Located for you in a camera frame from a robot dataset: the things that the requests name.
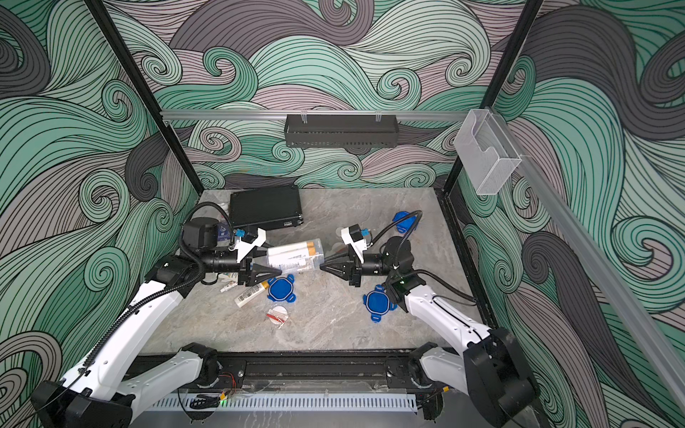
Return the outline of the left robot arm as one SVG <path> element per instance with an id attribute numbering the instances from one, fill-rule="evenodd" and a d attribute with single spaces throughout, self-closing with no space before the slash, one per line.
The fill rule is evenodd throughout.
<path id="1" fill-rule="evenodd" d="M 258 285 L 280 270 L 254 265 L 267 245 L 265 230 L 248 226 L 232 233 L 232 247 L 217 246 L 216 219 L 190 219 L 179 253 L 160 259 L 136 295 L 94 348 L 62 380 L 43 381 L 30 403 L 44 427 L 127 427 L 141 413 L 179 388 L 213 388 L 222 365 L 215 349 L 191 343 L 169 360 L 126 378 L 139 352 L 162 321 L 209 273 L 235 273 L 241 285 Z"/>

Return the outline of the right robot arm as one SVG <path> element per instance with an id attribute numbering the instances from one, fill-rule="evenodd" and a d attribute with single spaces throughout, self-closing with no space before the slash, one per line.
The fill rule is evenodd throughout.
<path id="1" fill-rule="evenodd" d="M 524 351 L 513 333 L 471 319 L 451 300 L 437 294 L 426 276 L 448 283 L 425 269 L 415 269 L 410 242 L 396 236 L 379 253 L 368 253 L 366 242 L 348 244 L 325 258 L 322 271 L 357 286 L 364 276 L 381 276 L 389 301 L 420 319 L 451 349 L 428 344 L 417 355 L 418 374 L 466 394 L 493 427 L 513 421 L 540 394 Z"/>

